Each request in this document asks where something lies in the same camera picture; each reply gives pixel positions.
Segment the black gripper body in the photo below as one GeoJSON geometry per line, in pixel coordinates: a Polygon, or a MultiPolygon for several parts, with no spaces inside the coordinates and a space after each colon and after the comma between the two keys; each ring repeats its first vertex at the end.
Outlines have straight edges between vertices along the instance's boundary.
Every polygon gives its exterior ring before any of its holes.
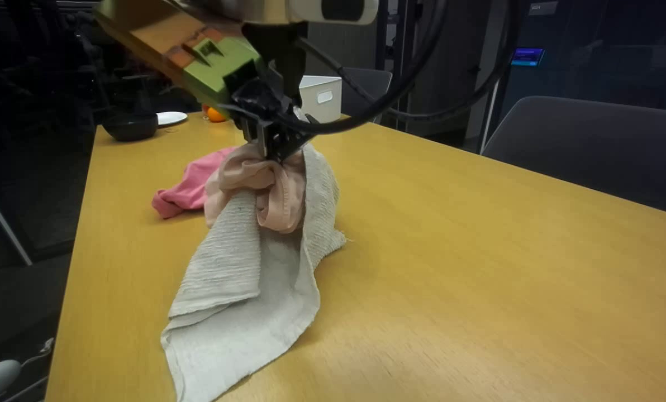
{"type": "Polygon", "coordinates": [[[285,162],[313,138],[297,118],[293,98],[285,95],[283,77],[269,65],[247,64],[223,84],[223,113],[269,162],[285,162]]]}

